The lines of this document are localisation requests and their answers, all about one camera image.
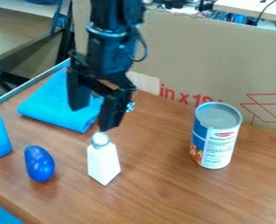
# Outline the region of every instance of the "wooden table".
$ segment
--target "wooden table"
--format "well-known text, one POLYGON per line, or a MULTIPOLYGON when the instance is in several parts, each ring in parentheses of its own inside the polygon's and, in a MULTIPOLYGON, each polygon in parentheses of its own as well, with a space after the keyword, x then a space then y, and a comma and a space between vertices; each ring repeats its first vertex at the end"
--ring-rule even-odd
MULTIPOLYGON (((272 0, 266 0, 265 3, 261 3, 260 0, 218 0, 214 3, 214 10, 228 11, 257 18, 259 13, 270 2, 272 2, 272 0)), ((276 2, 265 10, 262 18, 276 21, 276 2)))
POLYGON ((87 176, 86 134, 24 118, 16 106, 42 83, 0 105, 14 151, 0 159, 0 205, 25 223, 276 223, 276 134, 244 124, 232 162, 208 170, 188 155, 191 106, 139 92, 110 132, 122 172, 107 186, 87 176), (35 183, 25 146, 54 156, 57 171, 35 183))
POLYGON ((52 19, 0 8, 0 60, 50 35, 52 19))

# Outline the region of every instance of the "blue egg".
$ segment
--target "blue egg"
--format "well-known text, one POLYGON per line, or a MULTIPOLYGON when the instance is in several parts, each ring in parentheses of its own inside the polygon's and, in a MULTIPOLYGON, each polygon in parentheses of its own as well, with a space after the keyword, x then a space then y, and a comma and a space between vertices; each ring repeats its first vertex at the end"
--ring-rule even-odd
POLYGON ((25 148, 25 166, 28 176, 37 182, 47 181, 53 176, 55 170, 53 157, 37 145, 25 148))

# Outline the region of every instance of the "tin can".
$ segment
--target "tin can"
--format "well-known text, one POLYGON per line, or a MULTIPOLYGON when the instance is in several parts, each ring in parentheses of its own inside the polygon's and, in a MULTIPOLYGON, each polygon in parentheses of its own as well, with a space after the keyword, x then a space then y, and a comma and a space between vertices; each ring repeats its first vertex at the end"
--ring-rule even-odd
POLYGON ((202 167, 221 169, 231 161, 242 114, 223 102, 207 102, 195 110, 190 144, 192 159, 202 167))

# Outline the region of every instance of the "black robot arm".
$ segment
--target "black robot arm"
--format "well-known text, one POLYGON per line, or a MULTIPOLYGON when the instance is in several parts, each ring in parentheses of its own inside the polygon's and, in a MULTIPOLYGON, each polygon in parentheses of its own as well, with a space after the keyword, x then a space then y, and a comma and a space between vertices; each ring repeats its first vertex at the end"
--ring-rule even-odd
POLYGON ((147 56, 145 41, 138 31, 138 25, 144 22, 144 13, 142 0, 91 0, 88 54, 71 53, 67 70, 70 108, 87 107, 93 93, 103 96, 100 131, 119 126, 124 113, 134 105, 131 95, 136 87, 126 72, 134 61, 142 61, 147 56), (135 60, 138 42, 144 46, 145 55, 135 60))

